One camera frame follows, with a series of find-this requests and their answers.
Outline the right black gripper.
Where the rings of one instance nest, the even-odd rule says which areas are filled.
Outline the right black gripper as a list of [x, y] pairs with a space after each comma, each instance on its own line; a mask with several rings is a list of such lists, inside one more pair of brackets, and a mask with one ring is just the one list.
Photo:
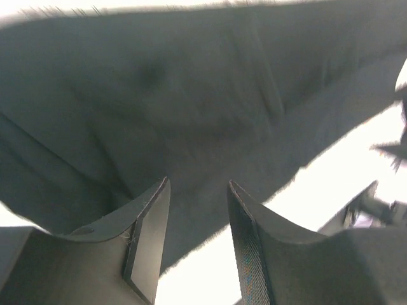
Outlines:
[[401, 138], [398, 143], [375, 145], [372, 149], [381, 154], [392, 156], [394, 158], [392, 166], [395, 171], [398, 171], [401, 164], [406, 161], [406, 60], [396, 79], [394, 100], [400, 101], [402, 105], [404, 126]]

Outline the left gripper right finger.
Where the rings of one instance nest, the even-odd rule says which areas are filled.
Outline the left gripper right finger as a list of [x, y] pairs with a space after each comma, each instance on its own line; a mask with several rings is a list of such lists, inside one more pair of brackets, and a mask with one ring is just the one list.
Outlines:
[[406, 225], [301, 227], [228, 184], [228, 213], [244, 304], [405, 304]]

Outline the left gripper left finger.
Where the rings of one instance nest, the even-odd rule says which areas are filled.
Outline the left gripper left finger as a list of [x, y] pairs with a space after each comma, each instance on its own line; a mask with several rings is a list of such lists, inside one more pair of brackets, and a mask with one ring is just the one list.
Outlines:
[[71, 234], [1, 228], [2, 304], [153, 304], [170, 180]]

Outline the black t shirt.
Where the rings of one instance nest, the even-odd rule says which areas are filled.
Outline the black t shirt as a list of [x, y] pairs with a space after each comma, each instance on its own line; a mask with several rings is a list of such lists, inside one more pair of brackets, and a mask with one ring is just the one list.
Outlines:
[[70, 233], [163, 177], [162, 269], [386, 108], [405, 1], [129, 11], [1, 26], [1, 201]]

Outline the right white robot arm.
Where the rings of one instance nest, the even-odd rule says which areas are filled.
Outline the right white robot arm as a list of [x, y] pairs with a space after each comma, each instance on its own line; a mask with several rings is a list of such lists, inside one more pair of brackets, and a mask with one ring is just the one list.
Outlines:
[[[401, 70], [403, 57], [380, 63], [375, 82], [369, 83], [369, 90], [358, 98], [363, 106], [363, 114], [376, 114], [390, 104], [399, 102], [403, 106], [403, 132], [391, 141], [377, 142], [371, 151], [393, 159], [392, 172], [406, 169], [406, 86], [395, 87], [396, 78]], [[385, 227], [406, 225], [406, 200], [394, 199], [391, 203], [376, 197], [380, 189], [379, 180], [370, 182], [359, 191], [351, 201], [338, 211], [318, 232], [333, 235], [353, 227]]]

